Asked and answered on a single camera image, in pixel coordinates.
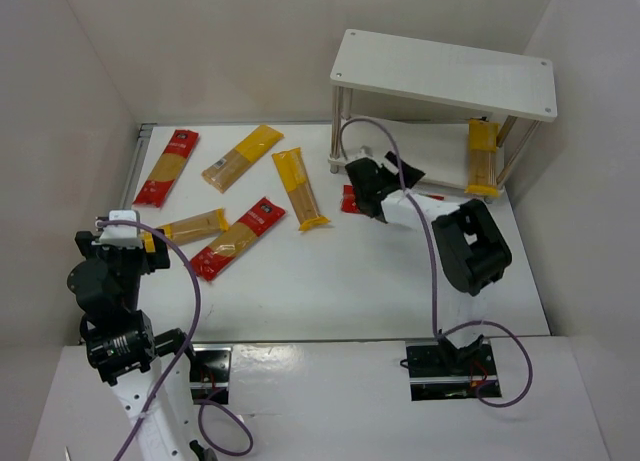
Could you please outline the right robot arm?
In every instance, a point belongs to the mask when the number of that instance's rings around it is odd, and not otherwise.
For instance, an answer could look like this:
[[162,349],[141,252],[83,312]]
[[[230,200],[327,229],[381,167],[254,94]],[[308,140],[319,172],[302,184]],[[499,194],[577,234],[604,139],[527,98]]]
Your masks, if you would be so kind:
[[446,279],[457,291],[476,296],[499,281],[512,262],[511,251],[486,205],[471,199],[457,204],[416,193],[407,199],[401,188],[413,188],[425,173],[389,151],[388,164],[359,155],[345,165],[360,213],[386,224],[420,229],[431,227],[434,257],[440,260]]

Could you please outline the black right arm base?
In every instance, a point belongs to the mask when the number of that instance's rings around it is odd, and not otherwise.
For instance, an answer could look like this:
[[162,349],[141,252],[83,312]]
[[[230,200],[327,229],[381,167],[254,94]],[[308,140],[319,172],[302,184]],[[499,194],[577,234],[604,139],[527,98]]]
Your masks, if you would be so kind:
[[493,350],[486,340],[457,349],[435,340],[409,342],[399,365],[409,376],[412,401],[502,396]]

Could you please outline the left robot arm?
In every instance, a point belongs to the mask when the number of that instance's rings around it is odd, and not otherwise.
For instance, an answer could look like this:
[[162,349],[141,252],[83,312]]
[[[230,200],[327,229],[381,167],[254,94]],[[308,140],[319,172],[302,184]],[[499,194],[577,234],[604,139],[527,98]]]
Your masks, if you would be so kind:
[[138,307],[143,276],[170,266],[179,251],[163,232],[118,212],[95,231],[79,231],[83,257],[67,287],[83,312],[80,337],[89,365],[120,401],[131,424],[115,454],[138,445],[145,460],[213,460],[197,432],[189,374],[195,363],[193,328],[156,335]]

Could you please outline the yellow Pastatime bag front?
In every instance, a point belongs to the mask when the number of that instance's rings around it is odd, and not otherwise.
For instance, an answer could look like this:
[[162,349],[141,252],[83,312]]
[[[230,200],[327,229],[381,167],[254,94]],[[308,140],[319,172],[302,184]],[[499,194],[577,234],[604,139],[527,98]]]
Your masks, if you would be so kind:
[[496,176],[497,136],[500,125],[479,119],[468,122],[468,179],[470,195],[499,196]]

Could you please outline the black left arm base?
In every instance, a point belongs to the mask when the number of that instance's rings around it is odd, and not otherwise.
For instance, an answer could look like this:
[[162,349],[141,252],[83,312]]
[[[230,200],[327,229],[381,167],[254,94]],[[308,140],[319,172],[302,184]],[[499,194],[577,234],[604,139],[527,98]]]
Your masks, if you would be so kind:
[[221,344],[195,344],[189,383],[194,400],[211,399],[229,402],[232,347]]

